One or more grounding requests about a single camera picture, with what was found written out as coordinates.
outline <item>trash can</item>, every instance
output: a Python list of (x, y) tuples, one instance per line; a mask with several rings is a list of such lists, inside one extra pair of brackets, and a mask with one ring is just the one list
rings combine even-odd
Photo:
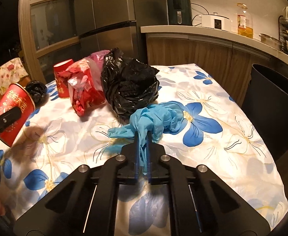
[(288, 150), (288, 79), (253, 64), (242, 110), (278, 160)]

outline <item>floral cloth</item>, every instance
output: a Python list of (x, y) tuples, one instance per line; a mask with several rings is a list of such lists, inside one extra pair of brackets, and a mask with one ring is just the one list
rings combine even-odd
[(0, 94), (4, 95), (12, 82), (19, 82), (25, 76), (28, 76), (28, 73), (19, 57), (0, 66)]
[[(156, 68), (161, 87), (157, 103), (175, 103), (184, 117), (178, 131), (162, 135), (159, 143), (166, 153), (185, 165), (208, 166), (272, 229), (287, 212), (288, 202), (272, 156), (254, 126), (198, 66)], [(69, 99), (58, 98), (55, 82), (47, 87), (48, 102), (32, 113), (13, 147), (0, 141), (0, 197), (16, 218), (79, 165), (102, 165), (132, 142), (108, 137), (108, 129), (125, 125), (108, 103), (79, 118)], [(145, 176), (136, 186), (120, 186), (116, 235), (170, 235), (168, 199), (167, 188), (151, 186)]]

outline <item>chair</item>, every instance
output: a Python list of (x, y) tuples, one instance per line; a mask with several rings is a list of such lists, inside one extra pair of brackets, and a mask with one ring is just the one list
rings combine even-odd
[(25, 87), (30, 81), (19, 57), (3, 64), (0, 66), (0, 100), (11, 83), (17, 82)]

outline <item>white plate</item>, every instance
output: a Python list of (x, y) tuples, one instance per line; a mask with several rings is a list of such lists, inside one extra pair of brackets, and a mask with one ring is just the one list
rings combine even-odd
[(283, 9), (283, 17), (286, 22), (288, 22), (288, 6)]

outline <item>white rice cooker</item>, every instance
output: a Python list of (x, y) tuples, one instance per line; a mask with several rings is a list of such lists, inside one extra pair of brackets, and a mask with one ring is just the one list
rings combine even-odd
[(202, 15), (202, 27), (215, 28), (230, 32), (232, 24), (229, 18), (219, 16), (217, 12), (210, 15)]

